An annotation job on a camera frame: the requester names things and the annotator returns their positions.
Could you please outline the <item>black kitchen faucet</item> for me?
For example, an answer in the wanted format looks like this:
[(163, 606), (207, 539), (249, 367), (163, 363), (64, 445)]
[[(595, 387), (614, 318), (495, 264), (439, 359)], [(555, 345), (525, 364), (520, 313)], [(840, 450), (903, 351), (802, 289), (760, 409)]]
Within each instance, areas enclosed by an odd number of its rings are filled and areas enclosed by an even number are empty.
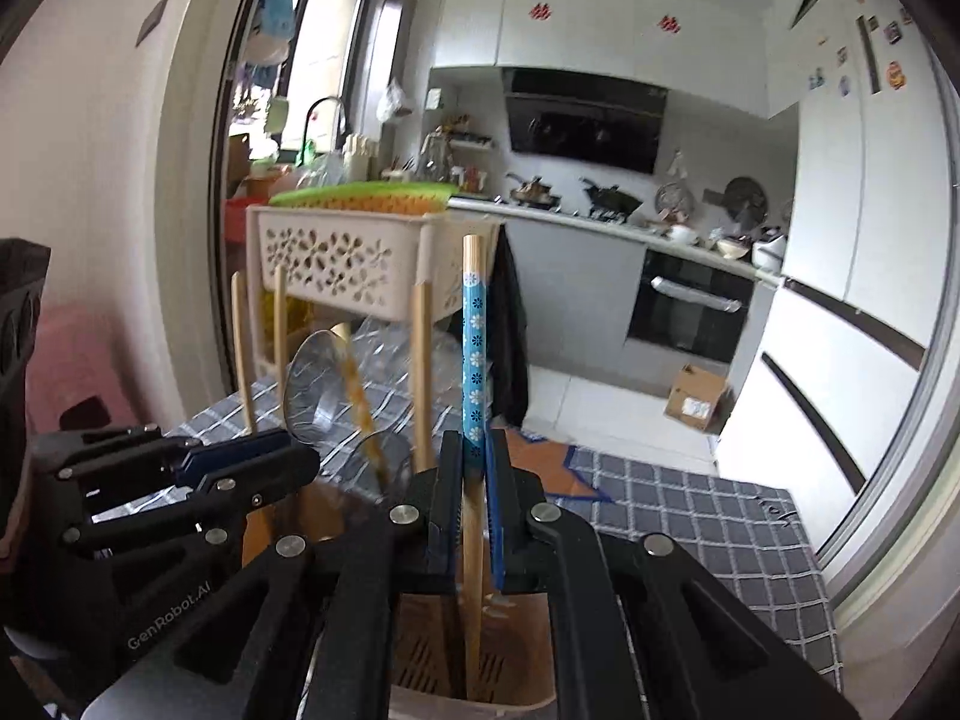
[(324, 96), (308, 107), (302, 127), (299, 157), (312, 163), (321, 154), (337, 153), (352, 132), (348, 107), (340, 96)]

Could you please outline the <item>beige utensil holder caddy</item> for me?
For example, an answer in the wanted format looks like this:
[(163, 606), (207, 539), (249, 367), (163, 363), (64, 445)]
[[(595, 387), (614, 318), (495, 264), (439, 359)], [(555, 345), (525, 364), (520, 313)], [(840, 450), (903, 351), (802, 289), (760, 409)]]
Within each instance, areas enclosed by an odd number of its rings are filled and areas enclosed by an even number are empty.
[[(381, 499), (314, 479), (247, 516), (245, 564), (286, 535), (320, 543), (359, 527)], [(477, 691), (455, 692), (466, 656), (459, 642), (462, 598), (405, 595), (398, 605), (392, 659), (392, 718), (553, 718), (555, 676), (544, 595), (483, 590)]]

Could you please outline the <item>red plastic basket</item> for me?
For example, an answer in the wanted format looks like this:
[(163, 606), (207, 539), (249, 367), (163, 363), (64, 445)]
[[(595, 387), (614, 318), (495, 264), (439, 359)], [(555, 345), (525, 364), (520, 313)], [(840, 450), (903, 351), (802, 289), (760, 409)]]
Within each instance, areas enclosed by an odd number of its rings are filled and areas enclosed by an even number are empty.
[(223, 237), (224, 242), (231, 245), (242, 245), (245, 243), (245, 231), (247, 231), (247, 210), (256, 208), (256, 206), (267, 205), (267, 199), (257, 199), (257, 197), (235, 197), (224, 202), (223, 211)]

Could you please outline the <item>dark plastic spoon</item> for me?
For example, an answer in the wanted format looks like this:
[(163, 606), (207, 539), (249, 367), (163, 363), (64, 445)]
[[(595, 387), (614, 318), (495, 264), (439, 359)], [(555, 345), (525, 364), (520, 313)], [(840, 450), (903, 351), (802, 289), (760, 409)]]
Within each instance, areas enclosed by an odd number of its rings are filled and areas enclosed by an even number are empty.
[(331, 330), (317, 330), (299, 345), (286, 369), (283, 416), (301, 444), (319, 447), (348, 410), (342, 343)]
[(404, 434), (377, 431), (365, 437), (343, 466), (348, 491), (369, 500), (400, 500), (412, 477), (412, 446)]

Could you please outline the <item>black wok on stove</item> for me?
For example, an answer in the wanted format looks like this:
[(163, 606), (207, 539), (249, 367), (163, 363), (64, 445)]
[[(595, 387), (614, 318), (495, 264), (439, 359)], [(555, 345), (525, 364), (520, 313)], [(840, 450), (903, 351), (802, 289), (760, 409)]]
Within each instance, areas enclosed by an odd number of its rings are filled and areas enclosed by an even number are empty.
[(618, 185), (602, 187), (587, 177), (581, 177), (584, 192), (589, 199), (589, 216), (594, 220), (626, 223), (641, 206), (641, 200), (623, 192)]

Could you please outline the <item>wall light switch plate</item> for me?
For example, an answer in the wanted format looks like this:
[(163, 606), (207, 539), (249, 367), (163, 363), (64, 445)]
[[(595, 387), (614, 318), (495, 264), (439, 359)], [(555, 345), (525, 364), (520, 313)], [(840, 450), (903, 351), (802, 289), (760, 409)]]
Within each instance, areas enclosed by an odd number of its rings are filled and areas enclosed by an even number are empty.
[(153, 8), (149, 10), (148, 15), (143, 18), (139, 34), (137, 34), (137, 39), (135, 39), (135, 46), (140, 47), (145, 42), (145, 39), (160, 26), (164, 12), (166, 11), (167, 2), (169, 2), (169, 0), (158, 0), (158, 2), (153, 5)]

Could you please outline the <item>plain bamboo chopstick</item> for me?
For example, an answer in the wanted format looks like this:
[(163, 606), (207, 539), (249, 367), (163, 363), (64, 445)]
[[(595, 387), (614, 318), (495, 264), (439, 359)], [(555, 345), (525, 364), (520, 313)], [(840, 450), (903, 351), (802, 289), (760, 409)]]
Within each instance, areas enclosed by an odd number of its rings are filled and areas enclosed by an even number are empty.
[(252, 397), (251, 376), (249, 376), (249, 330), (247, 330), (247, 314), (245, 307), (247, 288), (245, 288), (244, 273), (235, 271), (231, 277), (231, 328), (235, 342), (236, 379), (238, 379), (238, 394), (241, 399), (241, 413), (244, 419), (245, 433), (253, 436), (257, 432), (256, 408)]

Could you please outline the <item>white refrigerator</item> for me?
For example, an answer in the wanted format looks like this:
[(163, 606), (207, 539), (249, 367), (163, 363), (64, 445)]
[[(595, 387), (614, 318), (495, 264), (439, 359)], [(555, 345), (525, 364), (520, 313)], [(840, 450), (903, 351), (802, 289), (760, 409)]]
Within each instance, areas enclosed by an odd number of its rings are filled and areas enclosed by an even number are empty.
[(793, 221), (760, 348), (718, 445), (732, 478), (788, 491), (822, 548), (884, 463), (947, 278), (947, 126), (898, 0), (818, 0), (770, 39), (771, 99), (799, 110)]

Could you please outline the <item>steel pot with lid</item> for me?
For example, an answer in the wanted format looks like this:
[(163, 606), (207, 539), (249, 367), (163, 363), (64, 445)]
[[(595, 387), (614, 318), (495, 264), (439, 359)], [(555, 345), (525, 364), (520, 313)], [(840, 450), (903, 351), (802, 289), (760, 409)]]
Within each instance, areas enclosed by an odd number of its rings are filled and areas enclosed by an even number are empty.
[(553, 210), (558, 208), (562, 199), (553, 193), (550, 185), (544, 184), (539, 176), (534, 179), (524, 179), (516, 172), (508, 172), (506, 177), (514, 182), (514, 187), (509, 191), (509, 198), (521, 205), (540, 208), (540, 210)]

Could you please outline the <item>clear plastic bag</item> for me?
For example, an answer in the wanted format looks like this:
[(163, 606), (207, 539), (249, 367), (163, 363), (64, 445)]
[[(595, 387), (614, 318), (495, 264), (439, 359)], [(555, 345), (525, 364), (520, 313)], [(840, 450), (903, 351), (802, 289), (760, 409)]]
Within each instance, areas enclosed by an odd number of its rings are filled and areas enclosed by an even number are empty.
[[(412, 327), (366, 317), (352, 332), (352, 355), (364, 382), (386, 385), (400, 395), (410, 395)], [(431, 396), (433, 405), (451, 413), (462, 401), (460, 344), (446, 330), (431, 330)]]

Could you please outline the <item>cardboard box on floor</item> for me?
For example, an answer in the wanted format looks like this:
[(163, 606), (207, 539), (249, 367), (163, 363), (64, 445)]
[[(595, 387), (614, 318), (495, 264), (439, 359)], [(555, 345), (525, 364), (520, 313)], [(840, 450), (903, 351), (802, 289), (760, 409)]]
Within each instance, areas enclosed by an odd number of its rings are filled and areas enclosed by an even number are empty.
[(719, 434), (734, 406), (726, 377), (685, 364), (670, 387), (664, 413), (706, 434)]

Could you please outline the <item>white rice cooker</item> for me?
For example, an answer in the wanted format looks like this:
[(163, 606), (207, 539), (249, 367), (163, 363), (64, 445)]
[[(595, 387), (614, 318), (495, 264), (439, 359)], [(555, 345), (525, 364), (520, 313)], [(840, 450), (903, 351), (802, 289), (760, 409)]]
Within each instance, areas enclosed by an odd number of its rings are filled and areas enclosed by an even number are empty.
[(788, 236), (778, 234), (774, 238), (766, 236), (754, 242), (752, 247), (752, 263), (758, 270), (766, 273), (775, 273), (779, 275), (786, 255), (786, 245), (788, 245)]

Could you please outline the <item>black range hood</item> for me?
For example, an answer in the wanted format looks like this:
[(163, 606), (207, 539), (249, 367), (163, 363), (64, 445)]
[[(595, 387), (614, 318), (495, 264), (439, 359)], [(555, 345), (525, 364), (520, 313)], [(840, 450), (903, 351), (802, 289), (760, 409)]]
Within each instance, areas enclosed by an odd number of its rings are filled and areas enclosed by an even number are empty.
[(613, 76), (501, 70), (514, 153), (652, 174), (669, 91)]

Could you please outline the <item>grey checked tablecloth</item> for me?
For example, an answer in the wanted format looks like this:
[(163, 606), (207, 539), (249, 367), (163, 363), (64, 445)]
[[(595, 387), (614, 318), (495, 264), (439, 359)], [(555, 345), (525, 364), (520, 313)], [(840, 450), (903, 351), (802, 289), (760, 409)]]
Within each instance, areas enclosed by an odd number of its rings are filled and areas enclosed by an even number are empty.
[[(412, 440), (407, 395), (366, 385), (374, 424)], [(203, 444), (244, 433), (241, 397), (203, 408), (168, 434)], [(832, 606), (793, 498), (784, 489), (617, 457), (540, 434), (506, 429), (512, 465), (537, 473), (550, 500), (597, 532), (638, 541), (662, 532), (687, 550), (788, 642), (833, 688), (843, 658)], [(343, 403), (319, 434), (320, 476), (345, 486), (345, 463), (359, 434)]]

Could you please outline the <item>beige flower-cutout storage cart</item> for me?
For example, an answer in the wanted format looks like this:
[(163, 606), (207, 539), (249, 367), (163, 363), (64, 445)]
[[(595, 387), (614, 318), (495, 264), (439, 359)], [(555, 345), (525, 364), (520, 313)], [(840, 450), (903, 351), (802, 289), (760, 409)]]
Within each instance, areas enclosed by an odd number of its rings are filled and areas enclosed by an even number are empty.
[(493, 255), (500, 223), (459, 211), (404, 216), (260, 205), (245, 210), (245, 279), (252, 356), (272, 374), (274, 324), (263, 316), (286, 273), (286, 294), (387, 322), (412, 318), (413, 290), (431, 286), (431, 320), (462, 307), (462, 239), (480, 236)]

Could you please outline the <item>white upper cabinets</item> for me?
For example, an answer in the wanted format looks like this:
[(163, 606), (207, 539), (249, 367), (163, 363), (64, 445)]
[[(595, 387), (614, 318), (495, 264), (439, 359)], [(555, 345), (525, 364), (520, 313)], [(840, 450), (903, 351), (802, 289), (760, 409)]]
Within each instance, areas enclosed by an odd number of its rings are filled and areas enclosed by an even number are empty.
[(443, 0), (433, 64), (615, 76), (773, 115), (760, 18), (706, 0)]

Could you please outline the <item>green tray on cart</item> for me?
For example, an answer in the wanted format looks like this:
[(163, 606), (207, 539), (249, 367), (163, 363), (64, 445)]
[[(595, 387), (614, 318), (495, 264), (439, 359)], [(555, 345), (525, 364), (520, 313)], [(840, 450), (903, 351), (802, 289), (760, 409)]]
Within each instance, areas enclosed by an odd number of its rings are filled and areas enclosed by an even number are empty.
[(455, 185), (436, 182), (352, 182), (277, 193), (270, 205), (421, 216), (443, 213), (455, 192)]

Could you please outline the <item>black built-in oven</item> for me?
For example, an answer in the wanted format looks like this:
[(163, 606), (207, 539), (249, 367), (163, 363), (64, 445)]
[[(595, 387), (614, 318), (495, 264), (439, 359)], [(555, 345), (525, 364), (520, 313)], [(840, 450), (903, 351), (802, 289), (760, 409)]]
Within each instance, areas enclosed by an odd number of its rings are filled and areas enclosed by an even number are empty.
[(736, 273), (648, 250), (628, 336), (729, 364), (754, 289), (752, 280)]

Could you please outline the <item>blue patterned chopstick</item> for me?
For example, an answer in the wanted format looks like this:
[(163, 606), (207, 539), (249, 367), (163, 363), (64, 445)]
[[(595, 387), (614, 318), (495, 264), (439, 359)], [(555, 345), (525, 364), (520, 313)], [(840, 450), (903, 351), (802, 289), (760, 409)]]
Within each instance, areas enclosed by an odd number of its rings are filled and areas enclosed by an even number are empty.
[(483, 457), (487, 422), (487, 344), (485, 343), (485, 241), (462, 242), (462, 621), (466, 645), (467, 699), (480, 695), (485, 491)]

